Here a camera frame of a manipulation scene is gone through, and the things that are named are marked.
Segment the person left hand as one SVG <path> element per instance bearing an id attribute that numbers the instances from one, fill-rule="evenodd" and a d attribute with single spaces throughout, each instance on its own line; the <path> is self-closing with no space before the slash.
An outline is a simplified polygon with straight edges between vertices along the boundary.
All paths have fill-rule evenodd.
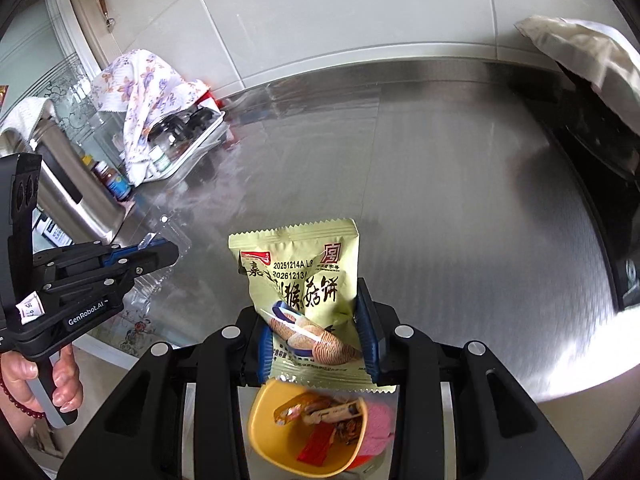
<path id="1" fill-rule="evenodd" d="M 10 351 L 1 356 L 1 374 L 4 384 L 12 398 L 34 412 L 42 412 L 29 383 L 38 378 L 38 367 L 27 361 L 19 353 Z M 62 413 L 78 410 L 84 400 L 84 387 L 79 378 L 73 346 L 68 344 L 58 354 L 58 360 L 52 367 L 52 380 L 55 389 L 51 402 Z"/>

